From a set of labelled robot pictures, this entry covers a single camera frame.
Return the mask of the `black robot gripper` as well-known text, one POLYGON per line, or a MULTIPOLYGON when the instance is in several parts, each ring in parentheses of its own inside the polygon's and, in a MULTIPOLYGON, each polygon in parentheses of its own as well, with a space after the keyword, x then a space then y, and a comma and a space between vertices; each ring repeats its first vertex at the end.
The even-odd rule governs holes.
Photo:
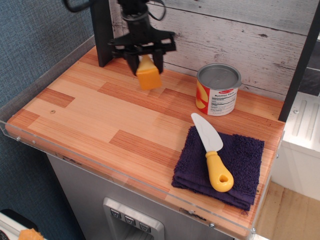
POLYGON ((176 50, 172 31, 158 30, 151 26, 149 14, 122 14, 129 33, 109 41, 112 56, 124 58, 136 75, 139 55, 152 54, 153 63, 161 74, 164 70, 164 54, 176 50))

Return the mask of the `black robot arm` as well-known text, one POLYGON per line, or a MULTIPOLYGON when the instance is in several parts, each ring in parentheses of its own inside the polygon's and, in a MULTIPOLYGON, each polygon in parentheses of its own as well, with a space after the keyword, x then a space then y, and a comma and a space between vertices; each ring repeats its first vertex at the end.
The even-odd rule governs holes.
POLYGON ((156 17, 149 12, 146 0, 119 0, 118 4, 129 33, 109 41, 112 56, 125 59, 136 75, 139 56, 152 55, 154 65, 162 73, 164 55, 176 50, 175 33, 158 30, 151 25, 150 17, 156 17))

